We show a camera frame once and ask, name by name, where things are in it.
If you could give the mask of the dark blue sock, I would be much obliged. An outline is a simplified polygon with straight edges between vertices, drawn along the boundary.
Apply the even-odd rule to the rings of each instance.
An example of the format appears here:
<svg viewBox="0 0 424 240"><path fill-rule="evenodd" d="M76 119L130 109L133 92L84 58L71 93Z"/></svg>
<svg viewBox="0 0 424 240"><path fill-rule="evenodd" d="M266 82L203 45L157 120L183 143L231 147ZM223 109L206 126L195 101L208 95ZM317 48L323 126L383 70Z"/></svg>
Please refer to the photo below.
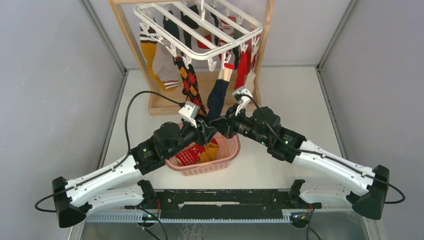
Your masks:
<svg viewBox="0 0 424 240"><path fill-rule="evenodd" d="M206 115L206 123L209 123L221 116L227 89L231 79L231 75L235 66L230 63L225 63L224 68L218 73L217 80L207 99L208 113Z"/></svg>

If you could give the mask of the wooden hanger stand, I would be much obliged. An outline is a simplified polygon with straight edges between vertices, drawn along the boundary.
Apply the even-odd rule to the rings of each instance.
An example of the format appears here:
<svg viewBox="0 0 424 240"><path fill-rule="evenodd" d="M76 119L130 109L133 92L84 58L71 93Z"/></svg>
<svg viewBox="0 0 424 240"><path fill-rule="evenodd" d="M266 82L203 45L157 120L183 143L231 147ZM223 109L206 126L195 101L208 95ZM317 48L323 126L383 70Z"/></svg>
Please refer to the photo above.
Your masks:
<svg viewBox="0 0 424 240"><path fill-rule="evenodd" d="M145 3L145 0L108 0L108 3L110 5L110 8L117 20L117 23L120 26L120 29L122 30L122 33L129 45L129 48L131 52L134 55L135 60L138 63L138 68L141 70L141 73L143 74L143 77L148 84L148 89L154 92L158 92L162 95L165 95L166 97L169 97L176 101L182 101L184 102L186 100L186 97L182 94L182 86L179 86L175 90L163 90L159 87L156 80L154 80L148 73L147 70L147 64L146 61L142 55L141 49L140 49L140 43L136 39L136 37L133 34L133 31L131 30L130 24L128 22L127 16L124 13L124 10L122 8L122 5L124 4L139 4L139 3ZM261 97L260 97L260 90L259 90L259 76L261 72L261 65L263 63L263 56L264 51L267 44L267 39L269 35L270 25L272 21L275 1L274 0L260 0L258 1L259 4L264 4L265 6L265 12L264 12L264 19L263 19L263 31L260 36L260 47L257 52L257 59L255 62L255 73L256 76L253 79L253 98L257 102L258 105L261 104ZM201 72L199 68L195 69L196 76L197 76L197 82L199 83L199 92L200 96L203 101L206 100L206 98L209 96L210 91L214 85L215 80L217 79L218 72ZM149 97L148 102L148 113L151 116L165 116L165 115L176 115L177 114L177 106L173 103L170 103L166 101L165 99L157 96L157 95L151 95Z"/></svg>

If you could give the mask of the red sock white pattern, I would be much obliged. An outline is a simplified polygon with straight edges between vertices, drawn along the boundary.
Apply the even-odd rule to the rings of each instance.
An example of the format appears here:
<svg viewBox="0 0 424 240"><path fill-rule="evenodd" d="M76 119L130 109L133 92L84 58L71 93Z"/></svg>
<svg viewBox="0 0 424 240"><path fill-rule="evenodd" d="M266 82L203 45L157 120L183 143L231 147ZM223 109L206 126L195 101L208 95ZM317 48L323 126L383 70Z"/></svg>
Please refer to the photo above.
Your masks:
<svg viewBox="0 0 424 240"><path fill-rule="evenodd" d="M237 78L234 90L240 87L247 88L251 93L254 91L254 80L256 73L254 67L256 64L257 52L259 50L260 37L252 38L250 43L243 43L240 46L240 58L237 65Z"/></svg>

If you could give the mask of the red snowflake sock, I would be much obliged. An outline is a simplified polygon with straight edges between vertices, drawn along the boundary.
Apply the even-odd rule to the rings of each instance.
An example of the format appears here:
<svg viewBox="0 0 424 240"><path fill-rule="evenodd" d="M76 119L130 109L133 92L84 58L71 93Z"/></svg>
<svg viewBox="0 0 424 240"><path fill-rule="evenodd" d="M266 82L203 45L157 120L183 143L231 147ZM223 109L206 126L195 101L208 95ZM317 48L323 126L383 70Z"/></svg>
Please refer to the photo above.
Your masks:
<svg viewBox="0 0 424 240"><path fill-rule="evenodd" d="M218 144L214 138L211 140L211 142ZM205 151L204 147L205 146L195 144L192 147L182 150L175 156L177 159L177 165L182 167L201 163L200 155Z"/></svg>

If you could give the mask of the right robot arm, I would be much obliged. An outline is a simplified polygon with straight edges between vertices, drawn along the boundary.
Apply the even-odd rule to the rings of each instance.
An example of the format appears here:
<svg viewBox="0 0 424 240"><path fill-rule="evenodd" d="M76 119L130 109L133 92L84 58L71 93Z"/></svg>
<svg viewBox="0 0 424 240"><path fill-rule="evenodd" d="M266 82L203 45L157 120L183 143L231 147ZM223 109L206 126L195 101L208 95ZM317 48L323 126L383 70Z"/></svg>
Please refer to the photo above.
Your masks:
<svg viewBox="0 0 424 240"><path fill-rule="evenodd" d="M225 137L240 134L264 145L279 161L314 169L338 181L349 190L343 202L365 218L380 220L385 205L406 200L405 194L389 182L387 167L360 165L322 149L305 136L283 127L281 118L267 106L257 106L252 116L247 117L241 104L234 104L210 124Z"/></svg>

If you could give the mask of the pink plastic basket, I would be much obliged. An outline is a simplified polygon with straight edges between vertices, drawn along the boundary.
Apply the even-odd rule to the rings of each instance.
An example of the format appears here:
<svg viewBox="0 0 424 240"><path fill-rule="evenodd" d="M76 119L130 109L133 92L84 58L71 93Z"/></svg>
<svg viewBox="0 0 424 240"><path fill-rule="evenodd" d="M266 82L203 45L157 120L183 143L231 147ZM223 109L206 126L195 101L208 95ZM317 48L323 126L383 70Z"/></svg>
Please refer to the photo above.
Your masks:
<svg viewBox="0 0 424 240"><path fill-rule="evenodd" d="M227 168L230 164L230 161L232 161L235 157L237 157L237 155L240 152L241 143L240 143L239 135L236 134L233 138L226 138L220 133L217 133L213 137L213 139L215 139L219 145L219 150L218 150L216 160L210 161L210 162L198 163L194 165L188 165L188 166L178 166L177 165L178 161L175 155L171 159L166 160L165 164L171 170L179 172L180 174L184 176L193 176L193 175L213 172L213 171ZM192 143L188 147L184 148L183 150L188 149L195 144L196 143Z"/></svg>

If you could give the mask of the mustard yellow sock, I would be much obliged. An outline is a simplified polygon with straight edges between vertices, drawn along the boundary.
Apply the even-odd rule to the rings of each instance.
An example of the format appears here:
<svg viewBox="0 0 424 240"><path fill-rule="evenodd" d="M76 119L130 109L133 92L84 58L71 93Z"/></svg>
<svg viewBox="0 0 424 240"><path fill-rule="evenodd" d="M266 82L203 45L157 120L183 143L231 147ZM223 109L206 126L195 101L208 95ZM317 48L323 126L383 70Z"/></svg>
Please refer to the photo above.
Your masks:
<svg viewBox="0 0 424 240"><path fill-rule="evenodd" d="M210 142L204 147L204 151L200 154L199 159L201 163L215 161L219 152L219 145L217 142Z"/></svg>

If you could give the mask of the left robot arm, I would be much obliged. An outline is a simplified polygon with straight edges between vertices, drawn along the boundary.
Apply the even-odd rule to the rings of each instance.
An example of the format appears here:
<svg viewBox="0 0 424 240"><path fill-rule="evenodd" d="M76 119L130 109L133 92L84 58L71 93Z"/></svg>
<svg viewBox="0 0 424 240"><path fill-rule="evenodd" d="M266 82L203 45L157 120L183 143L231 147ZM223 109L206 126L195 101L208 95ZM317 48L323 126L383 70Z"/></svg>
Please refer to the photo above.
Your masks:
<svg viewBox="0 0 424 240"><path fill-rule="evenodd" d="M46 212L39 205L52 198L55 207L52 212L57 216L59 227L64 229L79 224L97 210L138 204L145 209L153 207L157 196L149 181L142 180L130 189L115 187L163 167L167 160L191 144L207 145L217 133L197 116L198 105L189 101L178 105L182 125L163 123L150 138L134 148L129 147L123 157L87 175L55 178L52 194L37 201L35 209Z"/></svg>

